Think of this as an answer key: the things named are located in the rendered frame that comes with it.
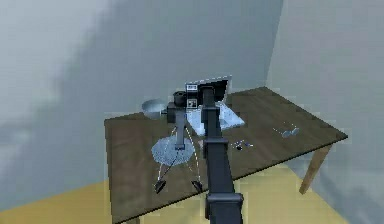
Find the brown wooden table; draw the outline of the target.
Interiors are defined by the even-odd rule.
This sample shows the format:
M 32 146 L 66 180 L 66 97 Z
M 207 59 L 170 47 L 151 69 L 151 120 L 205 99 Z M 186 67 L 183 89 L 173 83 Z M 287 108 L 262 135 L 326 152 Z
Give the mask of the brown wooden table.
M 325 121 L 266 87 L 241 91 L 229 96 L 229 107 L 245 121 L 240 127 L 222 131 L 228 141 L 227 155 L 233 182 L 264 169 L 312 153 L 312 160 L 299 192 L 311 185 L 332 145 L 347 135 Z M 284 122 L 300 128 L 296 136 L 282 138 L 273 128 Z M 142 113 L 104 121 L 111 200 L 112 224 L 121 224 L 141 215 L 195 196 L 193 174 L 178 165 L 164 177 L 163 193 L 154 189 L 159 165 L 150 148 L 171 133 L 163 118 L 152 120 Z M 231 144 L 245 140 L 253 147 L 238 151 Z M 202 149 L 197 151 L 203 190 L 208 193 L 206 162 Z

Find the grey bowl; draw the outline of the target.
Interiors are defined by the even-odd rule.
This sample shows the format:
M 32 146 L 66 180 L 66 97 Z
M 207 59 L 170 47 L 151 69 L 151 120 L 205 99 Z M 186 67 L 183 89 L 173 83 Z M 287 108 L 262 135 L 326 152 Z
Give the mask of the grey bowl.
M 166 113 L 166 108 L 165 102 L 161 99 L 147 100 L 142 104 L 144 116 L 152 120 L 160 119 Z

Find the grey eyeglasses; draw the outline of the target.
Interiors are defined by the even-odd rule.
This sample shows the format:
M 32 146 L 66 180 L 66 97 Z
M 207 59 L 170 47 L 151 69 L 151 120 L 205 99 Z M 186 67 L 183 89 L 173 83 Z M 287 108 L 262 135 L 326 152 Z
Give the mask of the grey eyeglasses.
M 291 136 L 296 136 L 299 133 L 300 128 L 293 123 L 284 122 L 278 128 L 273 128 L 273 131 L 278 133 L 282 138 L 289 138 Z

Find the blue-grey round plate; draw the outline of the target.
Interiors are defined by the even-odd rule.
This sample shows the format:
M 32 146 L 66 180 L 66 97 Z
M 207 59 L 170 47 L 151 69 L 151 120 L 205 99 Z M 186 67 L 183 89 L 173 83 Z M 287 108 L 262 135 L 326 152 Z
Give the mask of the blue-grey round plate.
M 185 138 L 184 148 L 177 149 L 176 141 L 175 135 L 159 139 L 151 149 L 154 160 L 166 166 L 187 163 L 195 152 L 194 146 Z

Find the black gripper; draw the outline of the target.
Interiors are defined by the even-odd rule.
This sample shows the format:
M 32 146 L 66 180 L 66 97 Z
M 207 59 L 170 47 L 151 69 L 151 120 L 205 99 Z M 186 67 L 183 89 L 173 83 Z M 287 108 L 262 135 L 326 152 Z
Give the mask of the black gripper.
M 173 100 L 168 103 L 166 112 L 167 112 L 167 122 L 175 125 L 175 129 L 173 129 L 171 131 L 171 134 L 169 135 L 169 136 L 172 136 L 172 135 L 176 136 L 175 149 L 178 151 L 184 150 L 185 149 L 184 129 L 188 135 L 188 138 L 191 144 L 193 144 L 193 139 L 191 137 L 191 134 L 188 128 L 185 127 L 185 123 L 186 123 L 186 92 L 185 91 L 176 91 L 173 93 Z M 202 193 L 203 185 L 201 183 L 199 161 L 196 153 L 194 154 L 194 157 L 195 157 L 196 169 L 197 169 L 197 179 L 192 181 L 192 185 L 194 186 L 194 188 L 198 193 Z M 157 194 L 159 194 L 165 187 L 166 180 L 164 179 L 164 177 L 170 171 L 170 169 L 174 166 L 174 165 L 166 166 L 160 163 L 158 164 L 159 164 L 158 176 L 157 176 L 157 181 L 154 184 L 154 189 Z

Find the silver open laptop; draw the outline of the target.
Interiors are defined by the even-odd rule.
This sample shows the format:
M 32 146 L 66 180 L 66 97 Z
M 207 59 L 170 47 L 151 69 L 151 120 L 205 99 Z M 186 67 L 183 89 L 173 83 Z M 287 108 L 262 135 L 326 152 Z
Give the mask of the silver open laptop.
M 208 84 L 209 86 L 217 86 L 216 92 L 219 96 L 215 99 L 216 105 L 220 108 L 219 122 L 222 130 L 244 125 L 245 122 L 240 118 L 228 105 L 227 98 L 232 92 L 232 76 L 222 76 L 217 78 L 209 78 L 205 80 L 194 81 L 194 84 Z M 204 123 L 201 120 L 202 107 L 187 110 L 187 121 L 197 136 L 205 134 Z

